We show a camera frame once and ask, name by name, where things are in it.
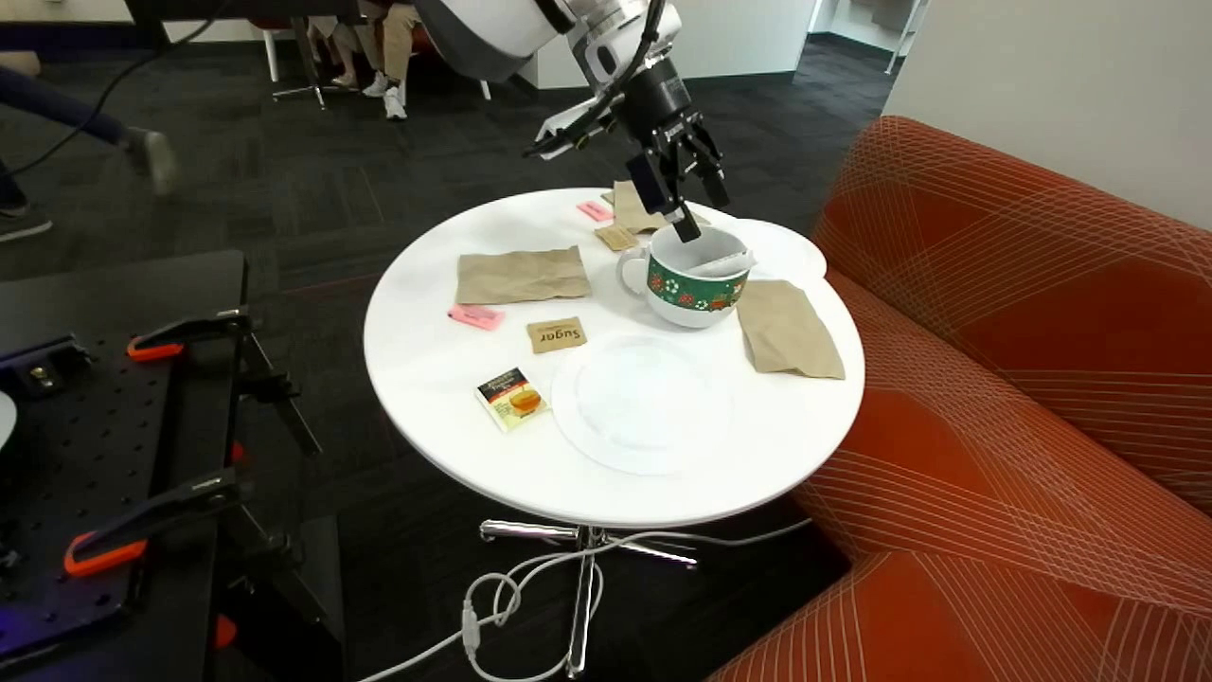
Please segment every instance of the white wall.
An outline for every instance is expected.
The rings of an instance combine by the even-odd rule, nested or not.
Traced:
[[[1212,229],[1212,0],[932,0],[885,104]]]
[[[817,0],[675,0],[682,81],[797,71]],[[563,39],[524,71],[538,92],[585,89]]]
[[[817,29],[893,50],[913,0],[821,0]]]

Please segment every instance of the white cable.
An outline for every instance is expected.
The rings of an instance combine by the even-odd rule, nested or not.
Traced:
[[[626,533],[630,542],[643,542],[643,538],[672,538],[672,542],[706,542],[706,545],[760,545],[783,533],[797,533],[809,527],[809,519],[797,519],[789,527],[765,531],[765,533],[746,533],[746,538],[712,538],[712,533],[687,533],[687,531],[639,531],[639,533]]]
[[[558,567],[558,566],[568,566],[568,562],[592,562],[592,575],[586,575],[586,590],[592,590],[586,627],[592,627],[593,614],[597,614],[597,605],[602,605],[602,596],[607,596],[607,574],[602,574],[602,566],[597,566],[597,555],[612,555],[612,548],[622,548],[622,545],[638,545],[638,542],[653,542],[653,538],[657,538],[657,542],[660,542],[660,538],[675,538],[675,542],[682,538],[682,542],[706,542],[706,545],[759,545],[759,542],[771,542],[771,538],[797,533],[797,531],[803,531],[803,527],[809,527],[809,519],[798,519],[798,522],[789,522],[789,527],[776,527],[776,531],[765,531],[765,533],[746,533],[746,538],[712,538],[712,533],[687,533],[687,531],[638,531],[638,533],[607,533],[602,545],[586,545],[586,548],[573,548],[573,555],[538,555],[538,556],[525,556],[525,562],[518,562],[518,566],[508,567],[508,574],[485,574],[485,575],[477,575],[477,580],[463,590],[457,632],[449,632],[449,637],[434,641],[433,648],[424,648],[422,654],[412,654],[412,658],[404,658],[404,662],[393,662],[393,668],[385,668],[385,672],[376,672],[376,675],[366,675],[366,677],[361,677],[361,682],[381,682],[381,677],[393,677],[393,675],[400,675],[400,672],[412,672],[412,668],[422,668],[424,658],[433,658],[434,653],[443,653],[443,648],[449,648],[449,643],[457,643],[457,641],[463,641],[467,662],[468,662],[485,682],[545,682],[545,677],[554,677],[554,675],[559,675],[559,672],[568,668],[568,653],[563,653],[554,668],[545,668],[545,672],[538,672],[538,675],[525,675],[525,677],[500,677],[500,675],[485,672],[482,658],[477,658],[485,627],[495,627],[495,630],[508,627],[508,617],[518,614],[518,605],[524,605],[524,590],[525,590],[542,574],[548,574],[548,567]],[[487,605],[487,614],[482,617],[482,614],[475,612],[475,596],[477,596],[485,584],[495,584],[495,586],[494,586],[494,605]]]

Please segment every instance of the chair leg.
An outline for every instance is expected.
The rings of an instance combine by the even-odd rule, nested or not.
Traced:
[[[260,29],[260,44],[264,44],[264,71],[270,71],[270,82],[275,82],[275,50],[271,50],[271,36]]]

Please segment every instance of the gray carpet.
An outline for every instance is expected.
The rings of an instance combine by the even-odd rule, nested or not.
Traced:
[[[131,52],[62,62],[44,81],[93,99]],[[727,158],[731,214],[809,229],[850,146],[881,110],[881,52],[814,39],[789,81],[693,82]],[[326,455],[303,464],[309,510],[341,519],[347,672],[366,675],[457,620],[468,575],[532,548],[485,548],[475,519],[485,500],[434,479],[399,445],[362,377],[362,303],[424,229],[524,190],[609,187],[634,146],[597,139],[558,162],[525,158],[538,122],[576,96],[477,89],[443,66],[417,66],[412,116],[381,122],[380,104],[330,96],[270,104],[258,44],[189,44],[119,89],[109,110],[169,134],[187,190],[150,201],[115,149],[68,146],[21,175],[58,233],[0,247],[0,278],[102,268],[163,254],[240,247],[251,259],[251,308],[280,369],[303,385],[303,408]],[[0,110],[3,162],[18,168],[62,129]],[[701,575],[665,575],[612,562],[593,677],[701,677],[776,617],[845,574],[814,531],[746,556],[712,556]],[[534,614],[500,672],[538,672],[559,648],[573,575],[545,580]],[[457,653],[417,677],[468,677]]]

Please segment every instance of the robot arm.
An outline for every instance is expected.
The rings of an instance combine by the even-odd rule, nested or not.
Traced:
[[[643,207],[664,214],[687,244],[696,240],[677,195],[687,175],[706,183],[712,206],[727,206],[718,151],[672,62],[682,14],[665,0],[417,0],[417,13],[468,81],[508,81],[545,41],[568,39],[593,96],[545,116],[534,139],[542,158],[622,125],[639,146],[630,175]]]

